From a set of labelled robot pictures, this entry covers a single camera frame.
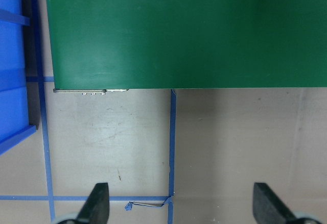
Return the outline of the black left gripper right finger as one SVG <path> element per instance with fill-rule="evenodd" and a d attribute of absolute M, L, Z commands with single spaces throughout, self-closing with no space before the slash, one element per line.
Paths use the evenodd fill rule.
<path fill-rule="evenodd" d="M 266 183 L 254 183 L 252 213 L 257 223 L 292 223 L 297 220 Z"/>

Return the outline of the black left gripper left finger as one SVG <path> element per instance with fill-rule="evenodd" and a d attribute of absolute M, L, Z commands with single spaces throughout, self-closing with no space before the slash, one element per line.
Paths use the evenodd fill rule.
<path fill-rule="evenodd" d="M 76 217 L 77 223 L 107 223 L 109 220 L 108 183 L 96 183 Z"/>

